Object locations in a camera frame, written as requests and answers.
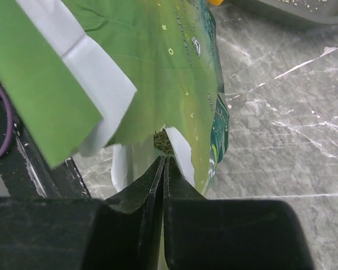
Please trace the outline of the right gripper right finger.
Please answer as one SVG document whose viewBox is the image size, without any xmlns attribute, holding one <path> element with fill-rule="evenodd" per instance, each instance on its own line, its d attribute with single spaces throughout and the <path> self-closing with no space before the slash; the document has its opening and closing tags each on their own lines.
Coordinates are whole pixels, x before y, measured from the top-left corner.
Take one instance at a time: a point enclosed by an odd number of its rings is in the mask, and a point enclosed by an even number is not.
<svg viewBox="0 0 338 270">
<path fill-rule="evenodd" d="M 171 157 L 163 181 L 169 269 L 314 269 L 300 221 L 287 202 L 209 200 Z"/>
</svg>

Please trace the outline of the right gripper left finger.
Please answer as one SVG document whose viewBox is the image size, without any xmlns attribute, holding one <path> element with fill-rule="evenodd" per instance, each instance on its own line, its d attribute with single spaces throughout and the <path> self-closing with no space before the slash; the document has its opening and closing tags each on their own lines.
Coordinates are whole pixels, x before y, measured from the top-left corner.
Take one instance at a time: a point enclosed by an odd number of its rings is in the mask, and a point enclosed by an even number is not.
<svg viewBox="0 0 338 270">
<path fill-rule="evenodd" d="M 163 169 L 106 200 L 0 197 L 0 269 L 157 269 Z"/>
</svg>

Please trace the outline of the yellow plastic scoop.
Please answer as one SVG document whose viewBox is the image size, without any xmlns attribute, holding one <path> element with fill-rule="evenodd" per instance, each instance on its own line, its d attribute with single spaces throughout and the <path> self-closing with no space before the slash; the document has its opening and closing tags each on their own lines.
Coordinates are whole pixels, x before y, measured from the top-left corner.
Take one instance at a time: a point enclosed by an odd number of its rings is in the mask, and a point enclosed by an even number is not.
<svg viewBox="0 0 338 270">
<path fill-rule="evenodd" d="M 214 6 L 220 6 L 224 0 L 209 0 L 209 3 Z"/>
</svg>

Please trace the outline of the green litter bag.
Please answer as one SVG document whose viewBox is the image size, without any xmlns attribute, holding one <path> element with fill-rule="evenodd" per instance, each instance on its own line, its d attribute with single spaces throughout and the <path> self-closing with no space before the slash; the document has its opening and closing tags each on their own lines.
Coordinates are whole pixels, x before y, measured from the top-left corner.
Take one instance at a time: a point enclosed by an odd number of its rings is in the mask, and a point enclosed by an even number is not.
<svg viewBox="0 0 338 270">
<path fill-rule="evenodd" d="M 206 1 L 0 1 L 0 82 L 50 168 L 114 146 L 118 190 L 160 131 L 202 194 L 228 148 Z"/>
</svg>

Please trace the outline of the grey litter box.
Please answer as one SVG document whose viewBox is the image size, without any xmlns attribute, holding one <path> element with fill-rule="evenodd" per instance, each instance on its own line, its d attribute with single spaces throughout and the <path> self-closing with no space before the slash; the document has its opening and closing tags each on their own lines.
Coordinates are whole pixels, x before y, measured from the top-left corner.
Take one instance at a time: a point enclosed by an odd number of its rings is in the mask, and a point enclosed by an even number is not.
<svg viewBox="0 0 338 270">
<path fill-rule="evenodd" d="M 338 25 L 338 0 L 239 0 L 231 3 L 267 19 L 296 28 Z"/>
</svg>

